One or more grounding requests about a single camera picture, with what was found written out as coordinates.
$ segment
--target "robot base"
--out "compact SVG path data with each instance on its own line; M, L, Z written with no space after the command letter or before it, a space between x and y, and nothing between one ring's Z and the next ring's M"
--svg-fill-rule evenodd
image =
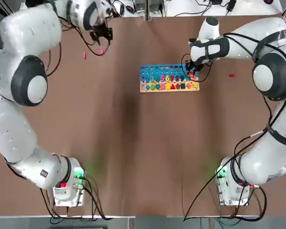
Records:
M236 183L231 175L231 162L226 166L224 165L230 157L222 160L220 167L217 171L221 170L216 178L216 188L218 191L219 204L223 206L238 206L240 195L243 187ZM244 188L240 206L248 205L249 186Z
M57 207L78 207L84 204L85 171L75 158L69 158L71 174L67 183L53 188L54 203Z

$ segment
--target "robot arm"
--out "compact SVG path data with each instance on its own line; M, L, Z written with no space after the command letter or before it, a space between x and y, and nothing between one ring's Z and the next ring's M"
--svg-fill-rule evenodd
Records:
M249 59L255 65L252 70L253 83L264 97L280 101L274 118L284 108L266 134L253 148L222 167L230 158L225 158L217 177L221 205L238 205L245 184L261 185L286 174L286 23L282 18L265 18L246 24L235 31L219 36L219 23L207 18L197 40L190 39L191 61L187 70L201 69L205 63L219 58ZM285 53L266 47L271 44ZM246 203L249 186L241 198Z
M75 158L51 154L38 146L20 105L37 106L47 94L47 76L38 55L61 41L58 16L89 30L94 38L111 40L104 9L100 0L48 0L22 8L0 23L0 153L22 177L40 188L53 188L59 206L78 206L84 170Z

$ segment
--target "brown table surface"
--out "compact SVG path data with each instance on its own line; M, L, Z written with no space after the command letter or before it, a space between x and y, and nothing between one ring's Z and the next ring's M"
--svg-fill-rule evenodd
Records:
M220 17L220 32L259 18ZM76 157L95 177L106 215L182 216L182 188L187 211L220 160L233 154L241 138L266 124L266 106L252 83L252 61L216 61L198 92L138 92L139 65L179 63L190 51L187 40L198 35L203 20L111 20L114 41L99 58L87 51L76 32L65 32L62 62L49 78L47 98L38 107L24 109L40 146ZM52 67L57 53L52 52ZM286 176L264 186L266 214L286 216ZM210 188L215 196L213 182ZM89 201L70 214L90 215ZM254 202L240 213L258 215ZM231 213L224 209L224 214ZM206 188L190 215L218 214ZM48 212L39 189L14 176L0 155L0 216L17 215Z

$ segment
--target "colorful number block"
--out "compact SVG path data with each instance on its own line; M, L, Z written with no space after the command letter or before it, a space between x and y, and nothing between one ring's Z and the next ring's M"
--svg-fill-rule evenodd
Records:
M188 92L199 91L198 73L190 71L184 75L185 64L142 65L140 72L140 92Z

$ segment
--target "wooden puzzle board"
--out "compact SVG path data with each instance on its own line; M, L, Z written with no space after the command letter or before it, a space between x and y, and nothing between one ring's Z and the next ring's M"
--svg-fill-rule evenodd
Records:
M185 64L159 64L140 66L140 92L199 91L198 73L185 76Z

